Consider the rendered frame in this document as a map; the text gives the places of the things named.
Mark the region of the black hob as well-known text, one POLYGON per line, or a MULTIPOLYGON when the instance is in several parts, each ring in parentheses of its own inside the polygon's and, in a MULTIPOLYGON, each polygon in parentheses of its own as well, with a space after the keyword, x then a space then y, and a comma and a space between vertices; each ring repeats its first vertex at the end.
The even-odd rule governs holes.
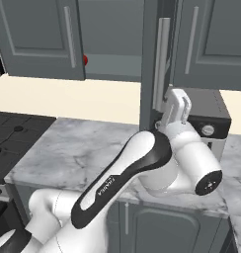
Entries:
POLYGON ((0 112, 0 184, 54 121, 54 117, 0 112))

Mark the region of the open grey cabinet interior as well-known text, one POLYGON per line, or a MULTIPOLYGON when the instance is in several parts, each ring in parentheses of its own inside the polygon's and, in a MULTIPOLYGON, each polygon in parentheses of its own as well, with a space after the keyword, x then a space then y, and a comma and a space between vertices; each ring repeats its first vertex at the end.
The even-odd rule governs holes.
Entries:
POLYGON ((139 82, 144 0, 78 0, 89 79, 139 82))

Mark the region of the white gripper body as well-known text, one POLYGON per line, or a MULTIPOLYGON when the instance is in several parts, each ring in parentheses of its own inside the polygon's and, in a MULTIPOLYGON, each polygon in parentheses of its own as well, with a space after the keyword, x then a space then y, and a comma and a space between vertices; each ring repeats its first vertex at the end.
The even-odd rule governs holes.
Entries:
POLYGON ((185 124, 191 108, 192 102, 187 93, 183 89, 172 89, 168 93, 165 112, 161 119, 161 126, 166 127, 174 122, 185 124))

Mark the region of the grey upper cabinet door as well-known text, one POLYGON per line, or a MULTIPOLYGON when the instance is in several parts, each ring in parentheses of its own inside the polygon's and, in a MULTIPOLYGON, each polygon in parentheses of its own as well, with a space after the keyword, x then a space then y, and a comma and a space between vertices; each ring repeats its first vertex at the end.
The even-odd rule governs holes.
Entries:
POLYGON ((77 0, 0 0, 0 52, 11 76, 83 80, 77 0), (64 6, 69 6, 76 67, 71 67, 64 6))
POLYGON ((241 91, 241 0, 183 0, 173 84, 241 91), (190 73, 185 74, 194 7, 199 16, 190 73))

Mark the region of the grey lower cabinet door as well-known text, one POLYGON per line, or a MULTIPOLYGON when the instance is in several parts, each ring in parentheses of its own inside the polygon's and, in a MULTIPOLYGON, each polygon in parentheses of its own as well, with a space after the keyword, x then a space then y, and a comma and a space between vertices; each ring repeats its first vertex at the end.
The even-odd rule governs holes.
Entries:
POLYGON ((120 203, 121 253, 222 253, 230 226, 227 218, 129 204, 129 234, 120 203))

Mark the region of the black and silver countertop appliance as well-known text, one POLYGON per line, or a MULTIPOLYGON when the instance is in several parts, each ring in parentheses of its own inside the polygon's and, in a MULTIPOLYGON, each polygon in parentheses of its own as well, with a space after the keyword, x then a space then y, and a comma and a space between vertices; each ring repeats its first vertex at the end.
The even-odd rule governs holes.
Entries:
POLYGON ((166 127, 157 122, 157 129, 177 141, 202 141, 217 160, 221 159, 231 126, 231 118, 218 90, 184 88, 192 102, 185 124, 174 122, 166 127))

